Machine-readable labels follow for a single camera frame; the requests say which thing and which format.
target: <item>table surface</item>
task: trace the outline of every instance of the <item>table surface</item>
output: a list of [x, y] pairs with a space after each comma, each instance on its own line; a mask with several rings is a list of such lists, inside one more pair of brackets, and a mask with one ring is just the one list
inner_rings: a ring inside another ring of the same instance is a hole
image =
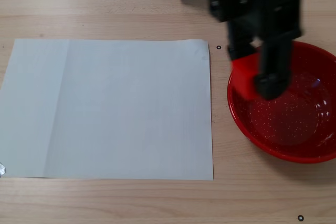
[[[333, 54], [335, 2], [304, 0], [300, 39]], [[1, 224], [298, 223], [298, 215], [304, 223], [336, 222], [336, 161], [281, 161], [235, 125], [226, 28], [206, 0], [0, 0], [1, 83], [15, 38], [207, 40], [214, 181], [1, 178]]]

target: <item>bowl rim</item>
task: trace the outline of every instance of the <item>bowl rim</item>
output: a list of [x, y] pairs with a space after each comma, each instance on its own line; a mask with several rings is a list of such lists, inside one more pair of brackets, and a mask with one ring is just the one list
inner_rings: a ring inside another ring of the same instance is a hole
[[[298, 41], [293, 41], [293, 46], [296, 47], [306, 47], [306, 48], [311, 48], [314, 50], [317, 50], [319, 53], [321, 53], [322, 55], [330, 58], [331, 60], [335, 61], [336, 57], [329, 53], [328, 51], [325, 51], [322, 48], [319, 48], [317, 46], [308, 44], [308, 43], [304, 43], [304, 42], [298, 42]], [[238, 117], [237, 111], [235, 106], [233, 106], [233, 99], [232, 99], [232, 91], [233, 91], [233, 85], [231, 83], [231, 78], [232, 78], [232, 74], [230, 74], [229, 77], [229, 81], [227, 84], [227, 103], [229, 105], [229, 109], [230, 109], [230, 113], [233, 117], [233, 120], [235, 121], [235, 123], [237, 124], [238, 128], [240, 129], [240, 131], [256, 146], [258, 146], [260, 149], [262, 149], [263, 151], [265, 151], [268, 154], [271, 154], [275, 157], [287, 160], [287, 161], [291, 161], [291, 162], [295, 162], [295, 163], [301, 163], [301, 164], [316, 164], [316, 163], [322, 163], [322, 162], [326, 162], [329, 160], [332, 160], [334, 158], [336, 158], [336, 151], [332, 154], [328, 154], [325, 156], [321, 156], [321, 157], [297, 157], [297, 156], [291, 156], [291, 155], [287, 155], [287, 154], [282, 154], [280, 152], [277, 152], [273, 149], [268, 148], [265, 144], [261, 143], [260, 141], [257, 140], [256, 137], [254, 137], [243, 125], [243, 123], [241, 122], [241, 120]]]

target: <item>wooden table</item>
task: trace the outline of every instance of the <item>wooden table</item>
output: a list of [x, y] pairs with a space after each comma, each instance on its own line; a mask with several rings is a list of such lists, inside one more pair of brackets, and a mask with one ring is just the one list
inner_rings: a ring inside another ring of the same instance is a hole
[[[300, 40], [336, 54], [336, 0], [304, 0], [303, 27]], [[298, 215], [304, 223], [336, 222], [336, 161], [281, 161], [235, 125], [226, 100], [225, 24], [208, 14], [205, 0], [0, 0], [1, 82], [14, 38], [209, 41], [215, 177], [1, 178], [1, 224], [269, 224], [298, 223]]]

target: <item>black mechanical part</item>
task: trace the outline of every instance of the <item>black mechanical part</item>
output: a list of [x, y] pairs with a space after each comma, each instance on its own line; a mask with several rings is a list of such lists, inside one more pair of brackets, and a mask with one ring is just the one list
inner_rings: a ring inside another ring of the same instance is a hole
[[279, 97], [291, 80], [291, 42], [302, 34], [300, 0], [209, 0], [209, 9], [227, 22], [231, 60], [255, 53], [255, 37], [263, 41], [256, 90], [266, 100]]

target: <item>white paper sheet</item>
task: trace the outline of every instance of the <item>white paper sheet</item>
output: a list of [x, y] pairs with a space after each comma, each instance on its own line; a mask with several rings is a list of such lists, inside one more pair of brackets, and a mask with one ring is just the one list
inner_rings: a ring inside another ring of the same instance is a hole
[[207, 42], [16, 40], [0, 162], [12, 177], [212, 180]]

